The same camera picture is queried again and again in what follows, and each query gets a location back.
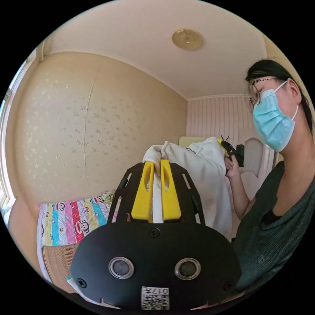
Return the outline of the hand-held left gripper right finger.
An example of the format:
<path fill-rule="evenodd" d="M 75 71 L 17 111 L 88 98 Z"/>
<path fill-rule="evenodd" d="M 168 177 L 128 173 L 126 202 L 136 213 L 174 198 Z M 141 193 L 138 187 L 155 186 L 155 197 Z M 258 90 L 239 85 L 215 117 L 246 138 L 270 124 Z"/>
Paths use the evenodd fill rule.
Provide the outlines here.
<path fill-rule="evenodd" d="M 164 220 L 178 220 L 181 210 L 169 160 L 161 160 L 161 202 Z"/>

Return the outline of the person's right hand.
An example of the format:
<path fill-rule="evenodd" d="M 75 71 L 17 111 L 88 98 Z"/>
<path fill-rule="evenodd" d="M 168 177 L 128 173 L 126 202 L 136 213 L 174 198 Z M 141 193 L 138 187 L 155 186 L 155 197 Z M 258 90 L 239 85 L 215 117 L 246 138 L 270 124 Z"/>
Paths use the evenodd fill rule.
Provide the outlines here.
<path fill-rule="evenodd" d="M 224 161 L 225 161 L 225 167 L 226 167 L 226 177 L 228 179 L 232 179 L 235 176 L 240 175 L 239 163 L 235 155 L 232 155 L 230 157 L 225 157 Z"/>

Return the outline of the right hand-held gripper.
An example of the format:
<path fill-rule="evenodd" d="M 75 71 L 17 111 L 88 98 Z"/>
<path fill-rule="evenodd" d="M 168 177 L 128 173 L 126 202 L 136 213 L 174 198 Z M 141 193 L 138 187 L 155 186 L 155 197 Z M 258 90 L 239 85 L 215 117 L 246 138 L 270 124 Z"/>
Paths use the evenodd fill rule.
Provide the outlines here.
<path fill-rule="evenodd" d="M 227 141 L 223 139 L 217 139 L 220 147 L 224 150 L 224 156 L 232 161 L 232 156 L 236 154 L 236 149 Z"/>

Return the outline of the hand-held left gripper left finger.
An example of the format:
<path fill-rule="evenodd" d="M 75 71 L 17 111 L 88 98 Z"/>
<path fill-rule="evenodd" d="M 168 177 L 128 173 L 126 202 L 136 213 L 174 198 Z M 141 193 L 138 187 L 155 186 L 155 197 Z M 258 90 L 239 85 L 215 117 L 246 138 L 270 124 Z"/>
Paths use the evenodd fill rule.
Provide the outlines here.
<path fill-rule="evenodd" d="M 154 172 L 154 163 L 149 161 L 144 162 L 131 211 L 133 220 L 152 219 Z"/>

